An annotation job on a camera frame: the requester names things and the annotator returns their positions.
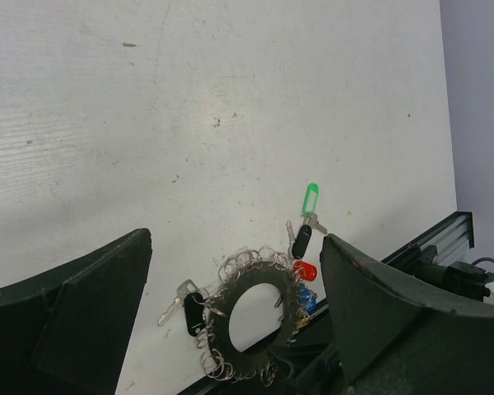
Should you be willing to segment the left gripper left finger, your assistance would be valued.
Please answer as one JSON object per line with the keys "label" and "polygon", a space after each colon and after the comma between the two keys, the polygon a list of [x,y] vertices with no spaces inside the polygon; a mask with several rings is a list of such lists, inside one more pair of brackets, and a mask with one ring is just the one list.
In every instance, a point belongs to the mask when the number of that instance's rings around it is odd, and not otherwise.
{"label": "left gripper left finger", "polygon": [[0,288],[0,394],[113,394],[152,255],[134,230]]}

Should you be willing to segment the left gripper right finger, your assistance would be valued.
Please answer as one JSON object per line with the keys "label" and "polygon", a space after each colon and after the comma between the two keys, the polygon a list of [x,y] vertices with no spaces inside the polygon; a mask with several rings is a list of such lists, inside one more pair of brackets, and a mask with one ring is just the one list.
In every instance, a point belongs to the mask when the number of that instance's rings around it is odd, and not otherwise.
{"label": "left gripper right finger", "polygon": [[327,235],[321,272],[352,394],[494,394],[494,305],[441,290]]}

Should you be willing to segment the red tagged key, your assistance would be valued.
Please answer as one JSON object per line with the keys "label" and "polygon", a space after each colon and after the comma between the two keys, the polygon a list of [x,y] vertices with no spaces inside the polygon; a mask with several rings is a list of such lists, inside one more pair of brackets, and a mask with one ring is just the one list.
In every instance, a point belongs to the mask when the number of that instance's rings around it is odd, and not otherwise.
{"label": "red tagged key", "polygon": [[302,281],[312,282],[318,276],[317,267],[303,260],[296,260],[293,264],[292,271]]}

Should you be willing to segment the green tagged key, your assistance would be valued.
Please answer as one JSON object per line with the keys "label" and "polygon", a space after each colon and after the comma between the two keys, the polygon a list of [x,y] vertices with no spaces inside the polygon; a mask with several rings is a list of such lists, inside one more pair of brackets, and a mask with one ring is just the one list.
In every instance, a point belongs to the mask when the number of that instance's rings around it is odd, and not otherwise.
{"label": "green tagged key", "polygon": [[320,224],[318,215],[316,214],[316,205],[319,198],[319,186],[316,183],[308,184],[305,197],[302,204],[302,216],[304,217],[303,223],[316,229],[323,235],[328,233],[328,230]]}

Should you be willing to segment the metal disc with keyrings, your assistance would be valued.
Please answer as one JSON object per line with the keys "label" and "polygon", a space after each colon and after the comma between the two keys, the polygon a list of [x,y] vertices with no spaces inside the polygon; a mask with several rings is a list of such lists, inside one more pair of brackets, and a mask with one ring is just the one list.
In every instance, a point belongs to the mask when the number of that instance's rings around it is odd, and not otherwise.
{"label": "metal disc with keyrings", "polygon": [[277,366],[270,346],[290,346],[298,334],[293,334],[296,322],[308,314],[298,301],[303,281],[293,273],[293,263],[288,253],[262,247],[241,249],[221,264],[197,336],[208,378],[273,383]]}

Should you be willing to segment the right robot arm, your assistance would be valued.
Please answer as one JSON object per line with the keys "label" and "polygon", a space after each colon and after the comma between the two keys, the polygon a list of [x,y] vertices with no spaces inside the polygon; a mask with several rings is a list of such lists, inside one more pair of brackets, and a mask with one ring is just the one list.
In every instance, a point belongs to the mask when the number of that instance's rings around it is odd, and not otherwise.
{"label": "right robot arm", "polygon": [[436,256],[436,246],[425,249],[414,264],[412,275],[455,295],[494,305],[494,272],[479,267],[480,263],[494,264],[494,258],[478,258],[472,263],[456,261],[441,266],[433,263]]}

